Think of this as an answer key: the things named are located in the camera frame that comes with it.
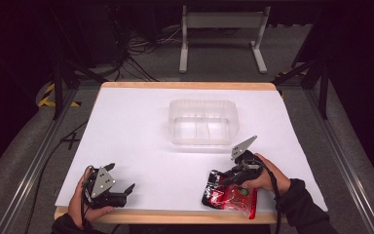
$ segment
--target white stand leg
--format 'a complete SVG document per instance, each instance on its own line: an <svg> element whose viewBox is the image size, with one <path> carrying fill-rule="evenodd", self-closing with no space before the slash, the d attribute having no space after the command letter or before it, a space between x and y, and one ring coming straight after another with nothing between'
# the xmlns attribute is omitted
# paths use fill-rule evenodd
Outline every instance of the white stand leg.
<svg viewBox="0 0 374 234"><path fill-rule="evenodd" d="M262 74L267 73L266 64L264 63L262 54L260 53L260 50L259 49L254 49L255 45L256 45L256 42L251 41L250 44L251 44L251 50L253 51L254 57L256 58L256 63L257 63L257 66L259 67L260 73L262 73Z"/></svg>
<svg viewBox="0 0 374 234"><path fill-rule="evenodd" d="M264 30L267 24L267 19L269 18L269 12L270 12L270 7L266 7L263 12L262 20L260 20L259 26L257 27L258 31L257 31L256 41L250 42L251 50L253 51L254 57L256 58L256 63L257 63L257 66L259 67L259 71L262 74L267 73L267 68L266 68L266 64L264 63L262 54L260 53L260 43L262 42L263 33L264 33Z"/></svg>
<svg viewBox="0 0 374 234"><path fill-rule="evenodd" d="M182 19L182 32L183 32L183 42L181 46L181 56L180 56L180 73L187 72L187 58L188 58L188 41L187 41L187 8L183 6L183 19Z"/></svg>

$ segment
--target human hand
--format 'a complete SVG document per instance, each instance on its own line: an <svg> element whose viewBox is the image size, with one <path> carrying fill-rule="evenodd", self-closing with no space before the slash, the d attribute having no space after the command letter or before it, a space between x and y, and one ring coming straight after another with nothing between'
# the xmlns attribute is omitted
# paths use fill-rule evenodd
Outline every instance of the human hand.
<svg viewBox="0 0 374 234"><path fill-rule="evenodd" d="M270 160L263 157L261 154L255 153L257 157L267 166L267 168L272 171L275 175L275 178L278 183L279 194L282 196L284 195L290 187L290 179L281 172L281 170L276 167ZM247 180L242 184L243 188L263 188L267 191L274 191L272 181L266 169L264 169L261 175L252 180Z"/></svg>
<svg viewBox="0 0 374 234"><path fill-rule="evenodd" d="M81 177L80 181L77 184L77 187L75 188L75 193L71 198L71 201L69 201L69 207L68 207L68 214L71 216L72 220L74 220L75 225L77 225L78 228L84 230L83 226L83 219L81 217L81 200L82 200L82 192L83 192L83 182L84 177L87 177L90 173L90 169L86 169L85 174ZM85 213L85 219L88 222L92 222L96 220L97 218L107 215L114 211L113 207L103 207L100 209L92 209L89 208L86 204L84 204L84 211L87 211Z"/></svg>

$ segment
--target red snack bag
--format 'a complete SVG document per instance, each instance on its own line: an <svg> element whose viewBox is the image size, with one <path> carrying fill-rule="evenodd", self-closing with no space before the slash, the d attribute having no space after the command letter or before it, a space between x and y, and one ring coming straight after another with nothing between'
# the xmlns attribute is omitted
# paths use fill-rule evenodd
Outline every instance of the red snack bag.
<svg viewBox="0 0 374 234"><path fill-rule="evenodd" d="M254 219L257 189L247 190L236 184L223 186L220 182L225 178L219 171L210 172L202 203L219 210L242 211L248 219Z"/></svg>

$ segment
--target white table surface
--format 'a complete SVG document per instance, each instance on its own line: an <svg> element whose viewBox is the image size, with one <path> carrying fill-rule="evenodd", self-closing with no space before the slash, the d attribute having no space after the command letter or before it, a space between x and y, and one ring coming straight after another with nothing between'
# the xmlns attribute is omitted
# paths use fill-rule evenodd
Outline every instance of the white table surface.
<svg viewBox="0 0 374 234"><path fill-rule="evenodd" d="M174 99L233 101L240 129L232 145L180 146L171 143L169 103ZM101 88L90 121L56 200L67 207L88 165L115 163L109 173L123 192L135 183L121 211L219 213L201 203L210 170L234 166L232 146L257 135L249 147L288 177L304 179L314 202L327 211L306 156L277 91ZM275 213L274 195L259 190L257 213Z"/></svg>

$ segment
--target black sleeve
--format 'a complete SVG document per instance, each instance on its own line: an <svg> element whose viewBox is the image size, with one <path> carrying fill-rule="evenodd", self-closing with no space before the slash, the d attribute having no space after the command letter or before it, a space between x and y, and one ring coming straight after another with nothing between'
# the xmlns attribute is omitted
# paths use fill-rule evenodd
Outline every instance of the black sleeve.
<svg viewBox="0 0 374 234"><path fill-rule="evenodd" d="M74 221L72 220L71 216L68 214L64 214L57 218L52 226L52 234L65 234L65 233L73 233L73 234L104 234L103 232L89 229L89 230L81 230L80 228L75 225Z"/></svg>
<svg viewBox="0 0 374 234"><path fill-rule="evenodd" d="M299 234L338 233L329 223L329 215L318 207L305 188L305 182L291 179L289 190L280 198L277 209L286 214L290 226Z"/></svg>

